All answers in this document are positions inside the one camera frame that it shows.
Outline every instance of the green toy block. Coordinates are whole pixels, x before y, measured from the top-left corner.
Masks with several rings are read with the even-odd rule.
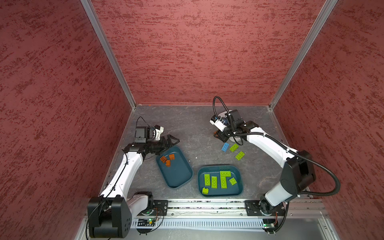
[[[203,190],[201,191],[203,194],[208,194],[208,188],[203,187]]]
[[[229,179],[229,182],[233,185],[235,185],[237,182],[236,182],[236,179],[233,177],[231,179]]]
[[[234,152],[236,149],[238,149],[238,147],[239,145],[235,143],[229,150],[231,150],[231,152]]]
[[[227,188],[227,178],[226,177],[220,177],[221,182],[221,188]]]
[[[231,171],[220,171],[220,177],[230,177]]]
[[[240,161],[240,159],[241,159],[242,157],[244,157],[244,155],[245,155],[245,153],[243,153],[243,152],[240,151],[239,154],[237,154],[235,158],[236,158],[237,160]]]
[[[204,174],[204,182],[206,186],[211,186],[211,177],[209,174]]]
[[[217,177],[212,176],[212,188],[217,188]]]

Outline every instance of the metal corner post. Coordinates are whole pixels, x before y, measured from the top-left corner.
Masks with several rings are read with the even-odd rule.
[[[271,103],[269,104],[269,107],[271,110],[275,108],[277,105],[277,102],[283,95],[284,90],[287,88],[289,82],[291,81],[293,75],[295,74],[296,70],[298,69],[299,65],[301,64],[302,60],[304,59],[305,55],[307,54],[308,50],[311,48],[312,43],[314,42],[315,38],[319,34],[321,28],[323,27],[325,21],[329,17],[329,15],[332,12],[333,7],[336,5],[338,0],[326,0],[323,7],[321,8],[319,15],[317,16],[316,20],[314,21],[307,37],[305,38],[299,52],[297,53],[296,58],[293,60],[291,67],[289,68],[287,74],[285,75],[279,89],[275,93],[275,96],[273,97]]]
[[[123,75],[123,72],[121,71],[121,68],[119,66],[119,63],[115,57],[115,54],[113,53],[113,50],[111,46],[109,45],[107,36],[105,35],[103,28],[101,27],[99,18],[96,15],[95,9],[93,8],[91,0],[80,0],[81,4],[83,5],[85,12],[88,15],[88,18],[93,26],[93,29],[96,32],[97,37],[99,38],[99,41],[105,51],[105,54],[108,57],[109,62],[112,65],[112,68],[116,74],[116,77],[118,78],[120,85],[127,96],[127,99],[129,101],[129,104],[131,105],[132,109],[136,108],[136,102],[133,99],[133,95],[129,89],[129,86],[127,84],[127,81],[125,80],[125,77]]]

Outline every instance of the blue tray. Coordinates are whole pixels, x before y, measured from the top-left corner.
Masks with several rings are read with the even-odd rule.
[[[175,159],[171,160],[170,167],[167,167],[166,164],[160,160],[160,158],[165,156],[169,159],[170,154],[174,154]],[[193,170],[189,165],[188,160],[184,157],[183,152],[177,146],[173,146],[158,155],[156,157],[156,162],[166,184],[172,189],[177,189],[183,186],[193,177]]]
[[[227,177],[227,188],[222,189],[220,183],[220,171],[230,171],[231,177]],[[213,177],[217,177],[217,188],[211,188],[211,186],[205,186],[204,174],[209,174],[212,180]],[[235,178],[237,183],[232,186],[229,179]],[[214,165],[202,167],[197,173],[197,183],[199,185],[199,192],[205,197],[219,197],[219,196],[236,196],[243,192],[243,181],[241,179],[240,171],[237,167],[232,165]],[[208,188],[208,194],[203,194],[203,187]]]

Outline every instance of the textured red wall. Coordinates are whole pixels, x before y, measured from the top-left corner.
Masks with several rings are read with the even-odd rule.
[[[79,0],[0,3],[0,238],[73,239],[130,107]]]
[[[137,103],[265,104],[324,0],[93,0]]]
[[[340,178],[324,197],[342,239],[383,239],[384,1],[339,0],[275,108],[291,144]],[[317,169],[314,190],[334,184]]]

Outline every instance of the rectangular green block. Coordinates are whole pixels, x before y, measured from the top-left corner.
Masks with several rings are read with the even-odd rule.
[[[231,150],[231,152],[234,152],[236,149],[238,149],[238,147],[239,145],[235,143],[229,150]]]
[[[211,186],[211,177],[209,174],[204,174],[204,182],[206,186]]]
[[[212,188],[217,188],[217,177],[212,176],[211,183],[212,183],[211,185]]]
[[[220,177],[230,177],[231,171],[220,171]]]
[[[203,194],[208,194],[208,188],[203,187],[203,190],[201,191]]]
[[[229,179],[229,182],[232,184],[232,186],[237,183],[237,181],[236,181],[236,179],[234,177]]]
[[[245,155],[245,153],[243,153],[243,152],[239,152],[239,154],[237,154],[235,158],[236,158],[237,160],[240,161],[240,159],[241,159],[242,157],[244,157],[244,155]]]
[[[220,177],[221,188],[227,188],[227,178]]]

